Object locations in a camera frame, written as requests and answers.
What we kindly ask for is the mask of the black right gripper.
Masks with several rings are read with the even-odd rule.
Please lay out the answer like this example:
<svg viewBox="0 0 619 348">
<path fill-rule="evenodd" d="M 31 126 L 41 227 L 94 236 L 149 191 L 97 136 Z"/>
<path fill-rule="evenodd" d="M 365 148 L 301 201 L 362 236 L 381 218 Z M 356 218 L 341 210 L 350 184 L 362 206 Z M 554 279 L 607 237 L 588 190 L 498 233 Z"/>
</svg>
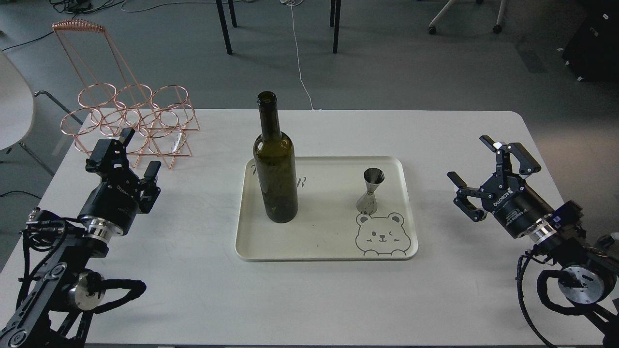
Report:
<svg viewBox="0 0 619 348">
<path fill-rule="evenodd" d="M 540 172 L 542 167 L 521 143 L 495 142 L 489 136 L 480 136 L 479 139 L 495 153 L 495 173 L 481 186 L 482 191 L 468 187 L 456 172 L 447 172 L 447 177 L 456 187 L 453 202 L 474 222 L 484 220 L 486 211 L 491 212 L 509 235 L 520 238 L 537 220 L 554 211 L 525 181 L 528 176 Z M 517 173 L 513 172 L 512 157 L 520 165 Z M 486 211 L 475 207 L 468 197 L 481 199 Z"/>
</svg>

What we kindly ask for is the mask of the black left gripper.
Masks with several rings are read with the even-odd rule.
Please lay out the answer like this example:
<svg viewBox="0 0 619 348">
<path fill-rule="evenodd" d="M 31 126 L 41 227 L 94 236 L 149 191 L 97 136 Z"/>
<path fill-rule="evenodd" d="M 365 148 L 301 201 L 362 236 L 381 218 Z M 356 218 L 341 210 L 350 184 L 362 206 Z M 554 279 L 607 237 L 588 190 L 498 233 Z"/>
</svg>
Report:
<svg viewBox="0 0 619 348">
<path fill-rule="evenodd" d="M 127 146 L 135 129 L 124 128 L 118 139 L 97 141 L 86 160 L 86 171 L 109 174 L 91 192 L 78 219 L 86 227 L 87 236 L 123 236 L 128 233 L 137 214 L 148 214 L 161 189 L 157 174 L 161 161 L 151 161 L 139 179 L 130 169 Z"/>
</svg>

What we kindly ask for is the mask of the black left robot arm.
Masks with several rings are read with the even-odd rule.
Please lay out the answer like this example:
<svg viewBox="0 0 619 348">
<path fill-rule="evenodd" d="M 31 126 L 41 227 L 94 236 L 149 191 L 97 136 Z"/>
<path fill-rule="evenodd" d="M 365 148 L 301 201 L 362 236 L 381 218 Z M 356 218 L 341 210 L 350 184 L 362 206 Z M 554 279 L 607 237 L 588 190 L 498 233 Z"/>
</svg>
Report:
<svg viewBox="0 0 619 348">
<path fill-rule="evenodd" d="M 14 315 L 1 331 L 3 348 L 82 348 L 93 315 L 113 310 L 146 291 L 140 280 L 105 279 L 87 269 L 107 255 L 112 236 L 126 235 L 137 214 L 153 208 L 159 161 L 139 178 L 127 159 L 135 133 L 100 139 L 85 169 L 100 176 L 77 218 L 34 209 L 22 233 L 24 276 Z"/>
</svg>

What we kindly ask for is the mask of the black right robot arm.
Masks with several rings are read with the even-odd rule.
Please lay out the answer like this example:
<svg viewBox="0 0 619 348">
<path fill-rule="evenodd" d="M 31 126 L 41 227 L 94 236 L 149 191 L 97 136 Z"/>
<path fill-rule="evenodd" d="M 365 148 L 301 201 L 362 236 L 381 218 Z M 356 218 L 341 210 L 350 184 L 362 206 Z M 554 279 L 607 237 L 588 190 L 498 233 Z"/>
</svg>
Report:
<svg viewBox="0 0 619 348">
<path fill-rule="evenodd" d="M 541 303 L 566 316 L 584 316 L 603 334 L 605 348 L 618 346 L 618 315 L 600 302 L 618 288 L 618 258 L 609 249 L 618 244 L 615 234 L 586 243 L 581 225 L 582 207 L 568 201 L 553 209 L 526 182 L 541 170 L 540 164 L 521 143 L 495 142 L 489 136 L 480 141 L 496 157 L 496 169 L 479 188 L 471 188 L 456 174 L 447 176 L 455 185 L 454 203 L 472 221 L 491 214 L 513 238 L 529 236 L 533 248 L 519 256 L 516 289 L 520 310 L 538 338 L 551 342 L 537 330 L 524 304 L 522 282 L 530 261 L 558 264 L 560 269 L 539 273 L 536 291 Z"/>
</svg>

